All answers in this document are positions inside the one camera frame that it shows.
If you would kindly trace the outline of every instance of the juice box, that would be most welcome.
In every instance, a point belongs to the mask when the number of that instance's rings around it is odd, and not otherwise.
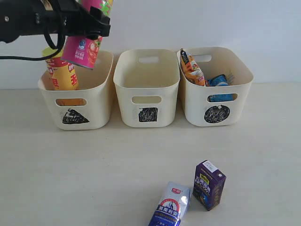
[[[225,180],[226,176],[206,160],[196,168],[192,194],[209,211],[220,203]]]

